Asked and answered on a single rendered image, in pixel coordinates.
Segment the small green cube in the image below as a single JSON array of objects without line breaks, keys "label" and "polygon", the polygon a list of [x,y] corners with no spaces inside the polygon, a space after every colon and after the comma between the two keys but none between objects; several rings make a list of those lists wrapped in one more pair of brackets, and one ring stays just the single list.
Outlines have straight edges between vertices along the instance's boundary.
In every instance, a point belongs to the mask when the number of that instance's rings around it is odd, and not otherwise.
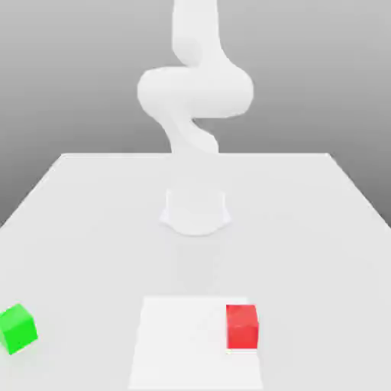
[{"label": "small green cube", "polygon": [[12,355],[38,339],[32,314],[20,303],[0,313],[0,344]]}]

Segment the small red cube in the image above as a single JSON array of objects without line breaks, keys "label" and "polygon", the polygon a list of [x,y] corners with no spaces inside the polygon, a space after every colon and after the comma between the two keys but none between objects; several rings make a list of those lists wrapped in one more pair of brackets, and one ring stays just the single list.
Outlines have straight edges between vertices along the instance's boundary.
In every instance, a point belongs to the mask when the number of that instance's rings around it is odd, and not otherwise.
[{"label": "small red cube", "polygon": [[226,305],[226,347],[229,350],[256,350],[259,319],[253,304]]}]

